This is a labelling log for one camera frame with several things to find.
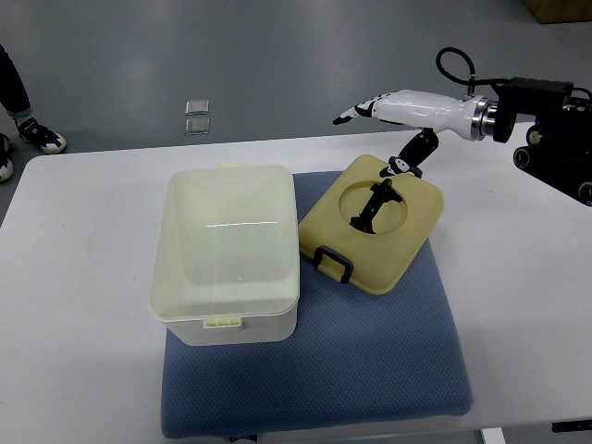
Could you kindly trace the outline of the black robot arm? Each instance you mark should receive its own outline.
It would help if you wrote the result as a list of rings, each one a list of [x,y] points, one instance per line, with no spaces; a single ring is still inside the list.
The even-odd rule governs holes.
[[[436,66],[447,79],[466,87],[488,85],[497,98],[479,99],[470,129],[474,136],[507,142],[516,119],[530,116],[535,123],[525,134],[526,145],[516,148],[513,163],[550,187],[591,205],[591,91],[571,82],[527,78],[478,79],[475,65],[464,51],[445,47]]]

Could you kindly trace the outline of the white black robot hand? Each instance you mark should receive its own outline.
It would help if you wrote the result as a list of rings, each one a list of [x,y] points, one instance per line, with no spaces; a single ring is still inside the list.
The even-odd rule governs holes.
[[[419,166],[438,148],[438,134],[450,130],[467,141],[481,141],[493,134],[497,104],[477,95],[466,100],[431,92],[400,90],[380,94],[353,106],[333,120],[345,124],[357,117],[419,129],[398,155],[392,156],[379,176],[411,173],[421,177]]]

